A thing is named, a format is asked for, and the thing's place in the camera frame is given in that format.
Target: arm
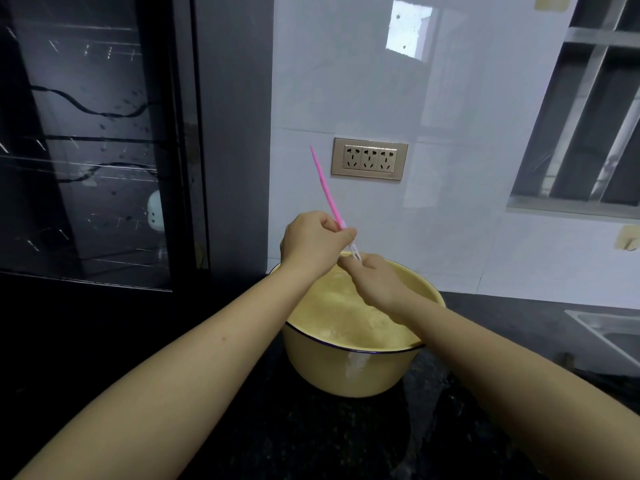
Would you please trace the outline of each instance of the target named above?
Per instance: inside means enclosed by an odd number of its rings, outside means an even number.
[[[554,478],[640,478],[640,417],[574,374],[409,290],[377,255],[339,265],[407,326]]]
[[[354,238],[324,212],[300,214],[287,227],[277,272],[109,387],[17,478],[177,478],[311,284]]]

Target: forearm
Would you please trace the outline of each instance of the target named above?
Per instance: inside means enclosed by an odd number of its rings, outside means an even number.
[[[268,276],[109,387],[18,478],[176,478],[312,282]]]
[[[409,292],[394,313],[547,475],[638,478],[640,419],[524,347]]]

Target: sticker on wall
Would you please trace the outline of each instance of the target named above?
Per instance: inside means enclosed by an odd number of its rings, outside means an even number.
[[[536,0],[533,8],[538,11],[556,11],[562,13],[569,8],[570,1],[571,0]]]

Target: pink plastic stick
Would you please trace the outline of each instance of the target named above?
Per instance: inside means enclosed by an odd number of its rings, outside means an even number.
[[[338,208],[335,206],[335,202],[331,197],[331,192],[329,191],[329,185],[327,185],[326,180],[324,178],[324,173],[322,172],[322,168],[320,167],[320,162],[316,157],[316,152],[314,151],[314,147],[309,145],[309,148],[311,148],[311,156],[313,156],[314,163],[316,164],[316,170],[318,170],[318,177],[320,177],[320,185],[322,185],[322,190],[324,191],[324,196],[326,197],[326,201],[329,203],[329,207],[331,208],[331,211],[333,213],[333,218],[335,218],[335,221],[340,226],[340,229],[345,229],[347,227],[347,224],[345,221],[342,220],[342,217],[340,217],[340,212],[338,212]],[[362,260],[360,257],[360,253],[356,249],[355,244],[351,244],[349,248],[351,249],[351,253],[356,258]]]

